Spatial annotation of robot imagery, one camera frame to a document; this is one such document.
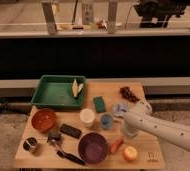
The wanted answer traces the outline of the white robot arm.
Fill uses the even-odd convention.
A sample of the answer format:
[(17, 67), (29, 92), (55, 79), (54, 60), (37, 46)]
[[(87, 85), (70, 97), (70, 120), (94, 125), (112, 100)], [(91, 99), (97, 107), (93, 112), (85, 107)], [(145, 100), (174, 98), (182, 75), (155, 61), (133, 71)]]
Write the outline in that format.
[(190, 152), (190, 126), (169, 122), (152, 116), (153, 110), (147, 101), (139, 101), (124, 115), (122, 132), (130, 138), (145, 131)]

